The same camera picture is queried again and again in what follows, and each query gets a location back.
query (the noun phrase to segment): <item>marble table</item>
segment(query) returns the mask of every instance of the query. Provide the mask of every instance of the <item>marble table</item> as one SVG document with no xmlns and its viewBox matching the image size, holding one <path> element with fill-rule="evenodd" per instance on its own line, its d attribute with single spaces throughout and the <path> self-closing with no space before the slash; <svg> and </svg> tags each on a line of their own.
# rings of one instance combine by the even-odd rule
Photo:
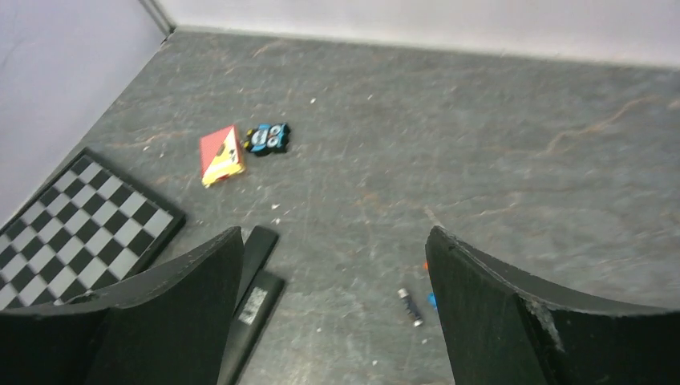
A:
<svg viewBox="0 0 680 385">
<path fill-rule="evenodd" d="M 201 186 L 199 137 L 282 120 L 289 154 Z M 180 32 L 84 145 L 187 211 L 159 262 L 230 225 L 281 233 L 268 269 L 289 286 L 243 384 L 452 383 L 433 225 L 576 290 L 680 306 L 676 71 Z"/>
</svg>

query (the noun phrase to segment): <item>blue object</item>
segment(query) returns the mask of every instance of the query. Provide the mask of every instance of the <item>blue object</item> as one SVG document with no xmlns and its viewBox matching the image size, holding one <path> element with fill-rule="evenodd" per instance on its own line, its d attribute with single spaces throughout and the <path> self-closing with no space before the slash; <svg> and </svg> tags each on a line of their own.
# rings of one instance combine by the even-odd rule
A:
<svg viewBox="0 0 680 385">
<path fill-rule="evenodd" d="M 243 148 L 258 156 L 271 152 L 286 152 L 290 127 L 287 123 L 259 124 L 257 128 L 248 130 Z"/>
<path fill-rule="evenodd" d="M 434 294 L 434 293 L 429 293 L 429 294 L 427 295 L 427 301 L 430 303 L 430 305 L 432 305 L 432 307 L 435 308 L 435 310 L 437 310 L 437 301 L 436 301 L 436 299 L 435 299 L 435 294 Z"/>
</svg>

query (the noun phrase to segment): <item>white panel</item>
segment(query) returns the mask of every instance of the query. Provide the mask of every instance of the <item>white panel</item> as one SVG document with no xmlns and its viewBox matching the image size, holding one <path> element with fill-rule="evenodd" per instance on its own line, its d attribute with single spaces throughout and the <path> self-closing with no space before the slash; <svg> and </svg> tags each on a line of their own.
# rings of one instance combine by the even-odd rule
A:
<svg viewBox="0 0 680 385">
<path fill-rule="evenodd" d="M 159 0 L 188 26 L 680 66 L 676 0 Z"/>
<path fill-rule="evenodd" d="M 0 0 L 0 224 L 163 39 L 138 0 Z"/>
</svg>

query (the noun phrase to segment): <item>black and white checkered board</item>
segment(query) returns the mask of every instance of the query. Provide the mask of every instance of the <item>black and white checkered board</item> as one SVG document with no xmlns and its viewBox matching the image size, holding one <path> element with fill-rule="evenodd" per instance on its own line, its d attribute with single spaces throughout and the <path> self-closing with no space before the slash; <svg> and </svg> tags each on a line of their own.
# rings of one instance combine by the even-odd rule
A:
<svg viewBox="0 0 680 385">
<path fill-rule="evenodd" d="M 83 150 L 0 232 L 0 310 L 62 304 L 137 274 L 183 224 L 179 209 Z"/>
</svg>

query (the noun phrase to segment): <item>white label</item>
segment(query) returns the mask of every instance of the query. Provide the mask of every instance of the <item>white label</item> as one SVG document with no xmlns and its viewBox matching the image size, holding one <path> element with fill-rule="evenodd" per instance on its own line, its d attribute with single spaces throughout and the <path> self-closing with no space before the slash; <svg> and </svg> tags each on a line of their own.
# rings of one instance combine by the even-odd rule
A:
<svg viewBox="0 0 680 385">
<path fill-rule="evenodd" d="M 267 290 L 255 287 L 253 292 L 250 293 L 250 297 L 248 297 L 248 301 L 245 303 L 245 306 L 243 306 L 243 311 L 241 311 L 241 314 L 238 316 L 239 321 L 245 323 L 248 326 L 253 325 L 255 317 L 257 317 L 257 312 L 260 310 L 260 306 L 262 306 L 262 303 L 265 301 L 266 297 Z"/>
</svg>

